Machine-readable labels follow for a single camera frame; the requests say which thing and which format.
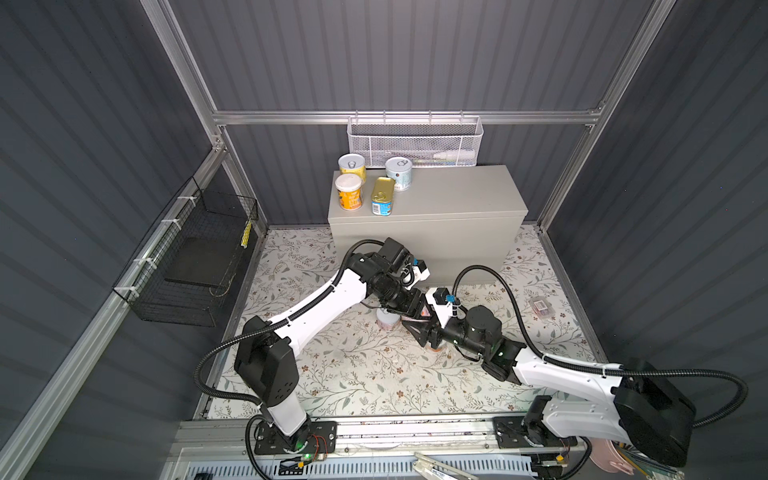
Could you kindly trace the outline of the yellow orange can plastic lid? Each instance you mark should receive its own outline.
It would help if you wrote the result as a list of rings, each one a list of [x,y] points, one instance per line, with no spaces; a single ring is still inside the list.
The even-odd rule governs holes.
[[[354,211],[362,207],[362,178],[356,174],[340,174],[334,181],[339,205],[343,210]]]

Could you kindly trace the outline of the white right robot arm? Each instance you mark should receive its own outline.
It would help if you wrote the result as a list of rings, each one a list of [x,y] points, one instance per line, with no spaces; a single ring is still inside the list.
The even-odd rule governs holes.
[[[545,395],[535,400],[527,428],[542,436],[584,436],[628,443],[656,462],[683,467],[687,463],[695,407],[669,380],[644,362],[640,376],[609,375],[611,365],[586,363],[574,369],[552,364],[531,347],[505,337],[501,322],[484,306],[464,317],[441,322],[437,317],[407,320],[406,329],[422,346],[450,343],[468,351],[494,379],[547,388],[566,394],[563,400]]]

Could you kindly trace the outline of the pink can white lid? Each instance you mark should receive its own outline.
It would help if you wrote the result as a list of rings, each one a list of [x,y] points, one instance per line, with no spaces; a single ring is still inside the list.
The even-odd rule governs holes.
[[[396,328],[401,320],[401,316],[384,308],[376,310],[376,324],[384,331],[391,331]]]

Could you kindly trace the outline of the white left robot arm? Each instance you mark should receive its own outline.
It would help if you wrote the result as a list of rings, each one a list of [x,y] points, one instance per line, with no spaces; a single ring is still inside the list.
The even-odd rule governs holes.
[[[426,262],[392,238],[364,239],[342,257],[336,274],[291,309],[264,322],[249,320],[239,343],[235,372],[261,400],[260,410],[293,442],[308,435],[309,419],[295,389],[297,357],[326,326],[370,296],[403,316],[418,315],[425,304],[416,284],[429,277]]]

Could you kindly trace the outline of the gold rectangular tin can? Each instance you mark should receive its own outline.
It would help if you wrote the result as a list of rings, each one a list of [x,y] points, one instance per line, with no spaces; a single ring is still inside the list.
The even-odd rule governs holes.
[[[371,195],[372,213],[378,216],[389,216],[394,202],[395,181],[387,176],[375,180]]]

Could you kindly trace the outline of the yellow can pull-tab lid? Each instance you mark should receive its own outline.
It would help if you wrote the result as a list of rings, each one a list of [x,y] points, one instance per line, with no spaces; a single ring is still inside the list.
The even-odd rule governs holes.
[[[339,171],[342,174],[354,174],[358,176],[362,183],[366,182],[366,160],[356,153],[342,155],[338,159]]]

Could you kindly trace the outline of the blue can white lid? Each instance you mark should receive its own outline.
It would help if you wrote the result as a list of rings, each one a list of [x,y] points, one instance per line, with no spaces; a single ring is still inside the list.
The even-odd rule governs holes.
[[[412,167],[411,160],[406,157],[392,157],[385,162],[387,177],[394,180],[396,191],[406,191],[410,188]]]

